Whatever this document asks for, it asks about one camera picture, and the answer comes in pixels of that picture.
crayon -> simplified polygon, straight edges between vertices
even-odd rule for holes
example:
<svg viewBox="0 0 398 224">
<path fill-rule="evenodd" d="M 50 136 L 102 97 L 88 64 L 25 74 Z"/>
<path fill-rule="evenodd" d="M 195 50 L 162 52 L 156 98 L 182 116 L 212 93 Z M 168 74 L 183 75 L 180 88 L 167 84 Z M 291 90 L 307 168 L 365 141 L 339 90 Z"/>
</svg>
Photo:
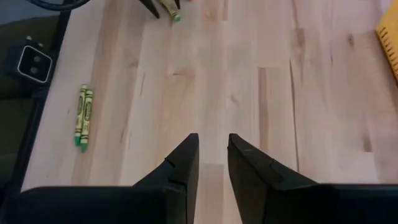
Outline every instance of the crayon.
<svg viewBox="0 0 398 224">
<path fill-rule="evenodd" d="M 166 8 L 167 12 L 170 14 L 174 22 L 179 22 L 181 16 L 175 11 L 166 0 L 159 0 L 159 2 Z"/>
<path fill-rule="evenodd" d="M 92 106 L 93 106 L 93 90 L 86 90 L 85 106 L 83 110 L 84 111 L 83 129 L 81 130 L 81 139 L 80 139 L 81 152 L 85 152 L 87 150 Z"/>
<path fill-rule="evenodd" d="M 77 107 L 77 121 L 75 129 L 75 146 L 80 146 L 81 128 L 83 127 L 83 107 L 85 105 L 85 95 L 88 85 L 83 84 L 80 87 L 79 104 Z"/>
</svg>

wood grain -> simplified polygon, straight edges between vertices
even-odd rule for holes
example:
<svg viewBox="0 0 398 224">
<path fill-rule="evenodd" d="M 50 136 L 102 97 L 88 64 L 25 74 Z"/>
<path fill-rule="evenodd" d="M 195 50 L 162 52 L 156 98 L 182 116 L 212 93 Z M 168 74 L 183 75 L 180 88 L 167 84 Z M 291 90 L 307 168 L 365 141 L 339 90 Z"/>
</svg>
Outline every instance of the wood grain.
<svg viewBox="0 0 398 224">
<path fill-rule="evenodd" d="M 238 133 L 319 182 L 397 183 L 398 88 L 374 29 L 390 0 L 139 1 L 72 12 L 23 190 L 133 185 L 191 132 L 196 223 L 241 223 L 228 176 Z M 95 89 L 73 146 L 78 89 Z"/>
</svg>

yellow plastic crate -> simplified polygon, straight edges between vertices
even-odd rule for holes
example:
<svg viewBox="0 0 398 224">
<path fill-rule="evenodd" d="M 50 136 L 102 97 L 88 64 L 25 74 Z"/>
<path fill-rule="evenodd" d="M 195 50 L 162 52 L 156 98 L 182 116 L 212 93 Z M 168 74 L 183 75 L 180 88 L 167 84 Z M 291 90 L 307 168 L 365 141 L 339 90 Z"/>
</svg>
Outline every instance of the yellow plastic crate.
<svg viewBox="0 0 398 224">
<path fill-rule="evenodd" d="M 376 32 L 398 80 L 398 0 L 393 0 L 381 18 Z"/>
</svg>

black plastic part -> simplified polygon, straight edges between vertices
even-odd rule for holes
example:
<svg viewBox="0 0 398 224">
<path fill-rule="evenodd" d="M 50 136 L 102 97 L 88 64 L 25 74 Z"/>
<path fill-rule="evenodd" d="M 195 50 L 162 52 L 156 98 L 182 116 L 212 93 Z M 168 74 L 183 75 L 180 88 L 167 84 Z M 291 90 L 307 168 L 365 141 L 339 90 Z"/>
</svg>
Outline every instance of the black plastic part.
<svg viewBox="0 0 398 224">
<path fill-rule="evenodd" d="M 145 7 L 150 10 L 150 12 L 156 17 L 160 18 L 159 12 L 157 11 L 154 3 L 152 0 L 139 0 L 141 3 L 145 5 Z"/>
<path fill-rule="evenodd" d="M 67 1 L 62 4 L 55 4 L 42 0 L 26 0 L 26 1 L 29 1 L 32 4 L 35 4 L 36 6 L 51 11 L 70 11 L 88 3 L 90 0 Z"/>
<path fill-rule="evenodd" d="M 174 0 L 174 2 L 177 5 L 177 9 L 181 9 L 180 0 Z"/>
<path fill-rule="evenodd" d="M 10 199 L 16 223 L 193 224 L 198 183 L 197 134 L 189 135 L 132 187 L 41 187 Z"/>
<path fill-rule="evenodd" d="M 237 134 L 228 168 L 244 224 L 398 223 L 398 185 L 317 184 Z"/>
</svg>

